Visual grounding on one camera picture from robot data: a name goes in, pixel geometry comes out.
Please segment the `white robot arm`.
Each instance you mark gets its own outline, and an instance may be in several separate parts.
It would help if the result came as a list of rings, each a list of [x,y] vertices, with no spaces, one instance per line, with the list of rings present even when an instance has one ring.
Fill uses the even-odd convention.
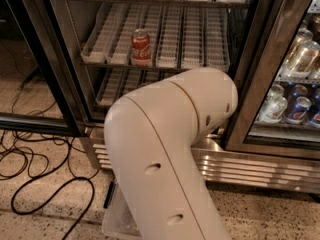
[[[143,240],[230,240],[191,147],[237,104],[226,73],[197,68],[134,90],[111,106],[105,144]]]

